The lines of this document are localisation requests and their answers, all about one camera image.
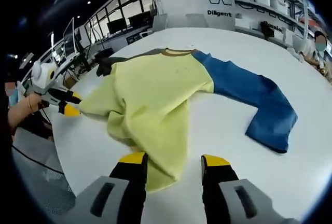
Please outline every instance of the face mask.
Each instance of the face mask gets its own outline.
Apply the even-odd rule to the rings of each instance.
[[[325,45],[325,44],[315,44],[315,45],[316,45],[316,49],[317,49],[317,51],[319,51],[319,52],[324,51],[325,48],[326,48],[326,45]]]
[[[12,90],[12,94],[8,97],[10,106],[14,106],[19,101],[19,93],[17,89]]]

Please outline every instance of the computer monitor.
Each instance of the computer monitor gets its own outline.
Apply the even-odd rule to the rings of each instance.
[[[107,24],[108,30],[110,34],[116,33],[118,31],[122,31],[127,28],[127,23],[124,18],[120,18],[114,20]]]
[[[74,18],[72,18],[63,33],[64,54],[66,57],[72,53],[77,53],[74,33]]]
[[[130,17],[129,22],[133,28],[138,28],[147,25],[152,25],[153,18],[151,16],[150,11],[147,11]]]

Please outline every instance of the desk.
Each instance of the desk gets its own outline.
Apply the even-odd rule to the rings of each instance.
[[[150,28],[149,26],[139,27],[139,28],[129,28],[128,30],[125,30],[121,33],[118,33],[116,35],[107,37],[103,39],[102,41],[98,41],[97,45],[100,46],[101,49],[109,49],[112,48],[114,52],[117,52],[128,45],[127,38],[138,34],[140,32],[143,32]]]
[[[273,200],[284,217],[301,220],[323,192],[332,172],[331,85],[310,65],[265,40],[224,30],[167,29],[115,53],[131,57],[154,48],[197,48],[262,74],[276,82],[298,115],[289,150],[277,154],[244,135],[257,109],[224,96],[196,93],[189,99],[188,159],[181,180],[147,195],[142,223],[206,223],[202,203],[202,154],[220,156],[239,178],[247,178]],[[83,97],[102,78],[96,68],[73,90]],[[99,176],[108,176],[118,159],[130,153],[106,133],[106,123],[52,115],[54,139],[62,169],[78,195]]]

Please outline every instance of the brown collar trim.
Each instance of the brown collar trim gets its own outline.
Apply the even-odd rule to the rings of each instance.
[[[172,53],[168,53],[169,51],[173,51],[173,52],[182,52],[180,54],[172,54]],[[165,48],[161,51],[161,53],[163,55],[166,55],[168,57],[183,57],[185,55],[189,55],[189,54],[193,54],[196,50],[176,50],[176,49],[169,49],[169,48]]]

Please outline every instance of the clothing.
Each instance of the clothing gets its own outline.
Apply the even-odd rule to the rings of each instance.
[[[11,96],[8,97],[9,98],[9,106],[14,106],[18,103],[19,101],[19,93],[17,88],[14,89],[14,92]]]
[[[300,63],[303,63],[305,61],[305,59],[303,58],[303,56],[301,56],[300,54],[296,53],[294,48],[287,48],[287,51],[289,53],[291,53],[292,56],[294,56]]]
[[[197,50],[166,49],[115,63],[79,109],[90,117],[108,116],[111,136],[149,155],[146,189],[154,191],[181,176],[187,155],[187,99],[197,91],[258,107],[246,135],[287,152],[297,115],[277,85]]]
[[[122,57],[104,57],[104,58],[99,58],[99,66],[97,68],[97,76],[106,76],[109,75],[110,72],[112,71],[112,65],[117,62],[125,62],[127,60],[136,58],[136,57],[141,57],[144,55],[150,55],[150,54],[159,54],[162,51],[162,49],[153,49],[148,52],[145,52],[143,54],[138,54],[130,58],[122,58]]]
[[[320,68],[324,67],[324,62],[319,57],[314,40],[306,39],[299,49],[299,53],[303,53],[305,57],[309,56],[311,59],[318,61],[320,63]]]
[[[326,75],[325,78],[332,84],[332,62],[326,61]]]

